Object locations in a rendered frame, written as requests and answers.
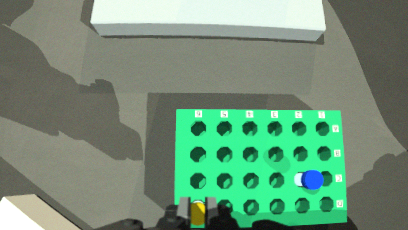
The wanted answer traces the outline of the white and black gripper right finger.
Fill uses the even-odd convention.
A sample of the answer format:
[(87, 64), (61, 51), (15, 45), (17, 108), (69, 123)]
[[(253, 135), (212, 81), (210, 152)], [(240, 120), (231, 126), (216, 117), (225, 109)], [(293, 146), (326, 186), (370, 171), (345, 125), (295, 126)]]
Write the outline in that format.
[[(219, 214), (218, 214), (219, 211)], [(205, 220), (206, 218), (206, 220)], [(226, 205), (218, 205), (216, 197), (205, 197), (204, 230), (299, 230), (269, 219), (257, 220), (252, 229), (239, 227)]]

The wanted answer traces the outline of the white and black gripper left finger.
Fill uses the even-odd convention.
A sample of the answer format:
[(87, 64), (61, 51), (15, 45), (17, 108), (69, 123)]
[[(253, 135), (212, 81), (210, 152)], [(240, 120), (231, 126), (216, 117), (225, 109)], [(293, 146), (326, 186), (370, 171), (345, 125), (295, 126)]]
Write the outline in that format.
[(179, 204), (167, 206), (155, 227), (143, 229), (142, 221), (124, 219), (93, 230), (191, 230), (191, 197), (180, 197)]

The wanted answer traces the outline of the green tube rack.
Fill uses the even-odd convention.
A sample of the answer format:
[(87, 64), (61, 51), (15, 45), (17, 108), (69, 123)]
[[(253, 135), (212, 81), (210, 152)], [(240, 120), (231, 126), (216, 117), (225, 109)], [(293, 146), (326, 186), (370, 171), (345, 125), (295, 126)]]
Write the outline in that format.
[[(294, 183), (307, 170), (322, 174), (319, 189)], [(180, 196), (216, 196), (240, 227), (347, 222), (340, 111), (176, 109)]]

